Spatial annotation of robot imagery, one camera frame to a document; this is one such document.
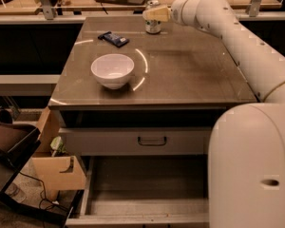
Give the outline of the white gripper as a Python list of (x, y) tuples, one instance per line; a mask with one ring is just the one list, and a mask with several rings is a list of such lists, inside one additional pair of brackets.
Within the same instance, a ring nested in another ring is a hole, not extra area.
[[(171, 5), (171, 18), (174, 22), (183, 26), (197, 26), (197, 8), (200, 0), (175, 0)], [(156, 20), (168, 22), (170, 19), (170, 8), (159, 6), (146, 9), (142, 13), (144, 20)]]

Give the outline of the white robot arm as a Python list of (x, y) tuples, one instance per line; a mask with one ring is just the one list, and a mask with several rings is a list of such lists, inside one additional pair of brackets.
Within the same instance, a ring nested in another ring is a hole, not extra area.
[(258, 98), (213, 127), (210, 228), (285, 228), (285, 57), (244, 27), (226, 0), (176, 0), (142, 16), (218, 37)]

